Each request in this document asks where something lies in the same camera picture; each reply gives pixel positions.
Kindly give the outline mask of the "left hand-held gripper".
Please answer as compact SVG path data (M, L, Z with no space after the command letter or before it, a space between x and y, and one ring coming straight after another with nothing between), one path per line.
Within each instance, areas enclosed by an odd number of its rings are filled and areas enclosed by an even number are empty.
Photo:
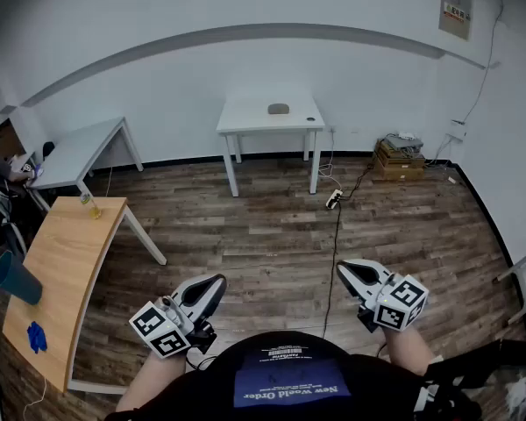
M206 318L214 313L224 292L221 274L187 279L171 296L146 303L129 320L130 326L160 359L190 348L207 353L217 335Z

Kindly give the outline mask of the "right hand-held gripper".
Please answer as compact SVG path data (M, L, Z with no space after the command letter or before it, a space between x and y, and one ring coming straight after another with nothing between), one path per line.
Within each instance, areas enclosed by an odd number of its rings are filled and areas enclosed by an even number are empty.
M377 327L402 332L416 321L426 305L429 291L417 279L391 275L377 261L341 260L337 269L349 293L362 303L358 319L369 332Z

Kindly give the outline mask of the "person's left forearm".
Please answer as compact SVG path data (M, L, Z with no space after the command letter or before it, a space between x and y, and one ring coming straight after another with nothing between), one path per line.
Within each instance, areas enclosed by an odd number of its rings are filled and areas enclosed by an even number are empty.
M185 374L186 358L185 353L177 353L162 359L151 352L119 400L116 412L138 409L153 400L171 382Z

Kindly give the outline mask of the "person's right forearm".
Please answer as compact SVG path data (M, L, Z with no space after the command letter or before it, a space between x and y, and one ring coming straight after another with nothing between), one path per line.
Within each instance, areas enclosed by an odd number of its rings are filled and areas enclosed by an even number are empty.
M416 375L425 375L435 354L419 331L414 326L401 332L389 328L383 328L382 331L391 363Z

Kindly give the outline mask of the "person's black printed shirt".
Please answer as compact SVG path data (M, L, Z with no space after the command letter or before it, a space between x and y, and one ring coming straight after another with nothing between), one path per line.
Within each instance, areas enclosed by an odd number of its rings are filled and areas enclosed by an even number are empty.
M407 369L310 334L267 332L105 421L416 421L434 401Z

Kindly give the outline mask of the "flat cardboard box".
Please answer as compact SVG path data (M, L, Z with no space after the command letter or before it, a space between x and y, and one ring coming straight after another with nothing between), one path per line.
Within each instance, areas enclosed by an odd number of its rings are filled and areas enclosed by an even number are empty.
M393 149L386 140L379 139L375 146L377 160L384 168L423 168L424 156L412 149Z

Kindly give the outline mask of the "wooden table with white legs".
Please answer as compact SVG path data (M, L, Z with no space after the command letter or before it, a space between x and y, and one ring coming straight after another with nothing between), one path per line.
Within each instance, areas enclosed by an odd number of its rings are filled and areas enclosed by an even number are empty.
M124 197L100 197L102 215L93 219L77 197L60 197L47 213L25 256L25 267L41 282L42 297L30 305L11 297L3 334L11 345L61 392L76 390L122 395L126 388L73 379L75 352L89 299L106 253L122 222L127 222L160 264L166 257L136 219ZM27 328L35 321L47 350L34 353Z

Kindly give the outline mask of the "bottle with yellow drink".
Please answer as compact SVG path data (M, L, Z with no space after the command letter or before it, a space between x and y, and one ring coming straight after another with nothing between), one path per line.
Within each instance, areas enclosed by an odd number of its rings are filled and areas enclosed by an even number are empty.
M101 209L98 207L95 199L90 193L82 193L80 196L82 206L88 211L93 219L99 219L102 215Z

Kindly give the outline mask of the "teal plastic cup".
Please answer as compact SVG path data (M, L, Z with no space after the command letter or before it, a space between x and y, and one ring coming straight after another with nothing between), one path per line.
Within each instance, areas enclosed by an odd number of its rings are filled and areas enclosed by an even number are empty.
M0 288L22 301L36 305L42 296L42 284L11 251L0 257Z

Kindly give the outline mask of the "long white table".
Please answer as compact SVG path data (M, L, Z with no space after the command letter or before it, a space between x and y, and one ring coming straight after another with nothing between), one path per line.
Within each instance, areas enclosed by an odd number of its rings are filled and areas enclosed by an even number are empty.
M133 162L138 171L142 172L142 160L124 117L80 128L60 139L59 144L41 164L43 174L28 185L27 189L40 209L45 213L50 211L49 204L39 193L43 189L76 186L80 191L89 193L84 177L117 134L122 135Z

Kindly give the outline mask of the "small white table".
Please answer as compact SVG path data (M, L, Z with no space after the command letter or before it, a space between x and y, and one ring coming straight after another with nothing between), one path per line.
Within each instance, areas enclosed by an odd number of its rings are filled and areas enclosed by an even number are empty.
M289 105L288 115L269 115L271 103ZM308 117L316 121L309 122ZM231 195L238 196L238 184L233 164L242 162L240 139L276 133L297 133L303 137L303 159L312 161L309 178L309 193L316 194L318 171L321 159L321 138L326 124L316 106L314 97L308 92L283 95L236 95L226 99L217 124L217 135L223 148L222 156Z

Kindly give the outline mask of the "brown wooden door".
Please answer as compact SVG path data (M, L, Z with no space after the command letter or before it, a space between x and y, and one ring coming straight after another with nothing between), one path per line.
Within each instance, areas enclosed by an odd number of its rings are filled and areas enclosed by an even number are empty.
M11 121L6 119L0 124L0 155L6 159L14 155L25 154L25 148L21 143Z

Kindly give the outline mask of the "white wall junction box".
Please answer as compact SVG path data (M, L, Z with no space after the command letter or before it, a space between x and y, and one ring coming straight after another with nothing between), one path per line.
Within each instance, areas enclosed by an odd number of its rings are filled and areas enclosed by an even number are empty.
M463 142L467 134L466 123L460 120L451 120L447 125L446 134L457 142Z

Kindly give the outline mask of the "grey wall trunking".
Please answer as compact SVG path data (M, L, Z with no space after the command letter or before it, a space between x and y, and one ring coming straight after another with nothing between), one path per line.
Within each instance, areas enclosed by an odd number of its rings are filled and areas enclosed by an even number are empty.
M441 47L389 33L349 26L303 23L229 25L156 39L111 54L52 82L23 101L21 106L31 108L78 82L133 61L196 46L255 39L317 39L350 42L391 48L431 59L439 59L445 55L450 55L478 69L483 70L486 68L480 62L470 60L463 55L455 54Z

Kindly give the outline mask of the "grey wall electrical panel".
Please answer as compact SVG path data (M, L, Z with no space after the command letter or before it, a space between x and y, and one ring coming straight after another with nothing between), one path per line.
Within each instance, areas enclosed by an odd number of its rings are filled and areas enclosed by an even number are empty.
M473 0L440 0L438 28L463 40L469 40Z

